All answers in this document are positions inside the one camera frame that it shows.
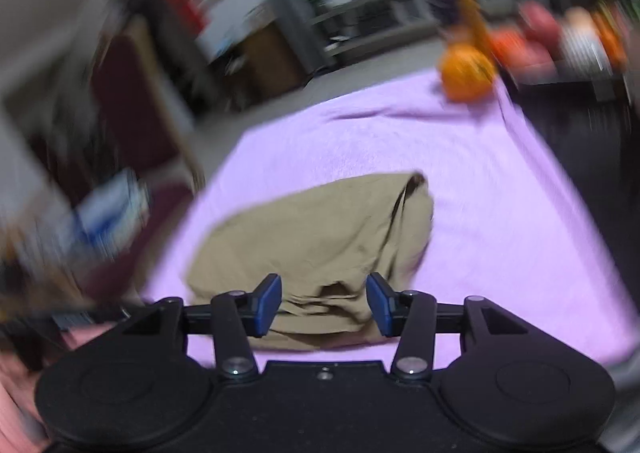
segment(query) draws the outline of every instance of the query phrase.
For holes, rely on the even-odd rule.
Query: purple tablecloth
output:
[[[143,295],[190,297],[183,284],[200,242],[245,208],[367,173],[419,170],[434,197],[431,243],[412,289],[443,303],[483,295],[601,362],[638,343],[610,256],[573,185],[500,84],[492,100],[448,103],[435,72],[318,104],[247,132],[194,204]],[[383,359],[396,344],[268,359]],[[210,338],[189,353],[212,362]],[[436,367],[459,355],[436,341]]]

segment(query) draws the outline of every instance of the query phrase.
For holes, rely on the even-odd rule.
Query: chair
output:
[[[140,286],[140,268],[154,261],[148,253],[161,253],[194,192],[205,185],[202,169],[164,105],[156,86],[158,74],[153,42],[142,17],[133,18],[123,33],[114,36],[94,64],[91,87],[98,118],[110,132],[124,166],[144,178],[180,158],[193,179],[192,187],[175,180],[148,186],[146,225],[126,251],[79,282],[82,293],[94,301],[117,299],[129,292],[133,283]]]

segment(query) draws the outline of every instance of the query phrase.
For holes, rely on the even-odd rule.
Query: screw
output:
[[[416,373],[424,372],[424,370],[429,367],[429,363],[421,357],[408,356],[398,359],[396,367],[398,367],[398,370],[401,372],[414,375]]]
[[[334,378],[334,374],[331,373],[330,369],[324,367],[322,368],[322,370],[320,370],[320,372],[318,372],[318,375],[316,375],[316,377],[321,381],[330,381],[332,380],[332,378]]]
[[[229,357],[222,363],[222,370],[231,375],[242,375],[250,372],[253,367],[246,357]]]

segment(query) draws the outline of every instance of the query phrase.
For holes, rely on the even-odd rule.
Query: black circular cover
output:
[[[178,351],[81,352],[49,367],[36,387],[47,428],[81,447],[151,446],[178,433],[210,393],[207,370]]]
[[[613,409],[609,374],[559,341],[499,336],[456,359],[440,394],[462,424],[520,449],[556,449],[598,435]]]

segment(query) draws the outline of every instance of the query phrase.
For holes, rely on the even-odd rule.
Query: khaki cloth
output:
[[[282,277],[282,304],[254,347],[314,350],[380,341],[364,282],[378,271],[405,289],[431,232],[433,201],[420,174],[331,182],[236,214],[209,235],[193,263],[192,300],[252,291]]]

